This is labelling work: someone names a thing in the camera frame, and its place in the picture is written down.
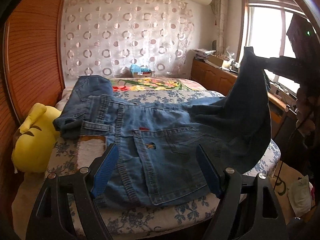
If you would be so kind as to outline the person right hand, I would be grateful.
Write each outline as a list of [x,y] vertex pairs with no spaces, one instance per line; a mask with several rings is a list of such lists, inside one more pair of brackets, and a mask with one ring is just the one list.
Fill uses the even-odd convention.
[[306,137],[315,131],[316,126],[313,121],[313,110],[316,106],[318,98],[308,95],[306,87],[300,87],[297,90],[297,122],[296,127],[300,134]]

